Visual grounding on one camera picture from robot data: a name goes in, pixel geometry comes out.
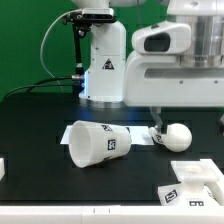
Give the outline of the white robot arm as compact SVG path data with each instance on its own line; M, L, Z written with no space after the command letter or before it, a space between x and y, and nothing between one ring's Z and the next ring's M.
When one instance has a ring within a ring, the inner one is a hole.
M136 0L71 1L92 33L82 100L148 107L158 127L163 107L224 106L224 0L160 0L166 19L135 31L130 55L113 8Z

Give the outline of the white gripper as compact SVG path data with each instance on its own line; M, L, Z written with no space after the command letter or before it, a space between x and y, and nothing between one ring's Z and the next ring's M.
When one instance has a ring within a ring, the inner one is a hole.
M126 63L123 100L128 106L151 107L150 135L166 134L160 107L224 107L224 67L183 68L177 56L141 55ZM224 126L224 114L218 119Z

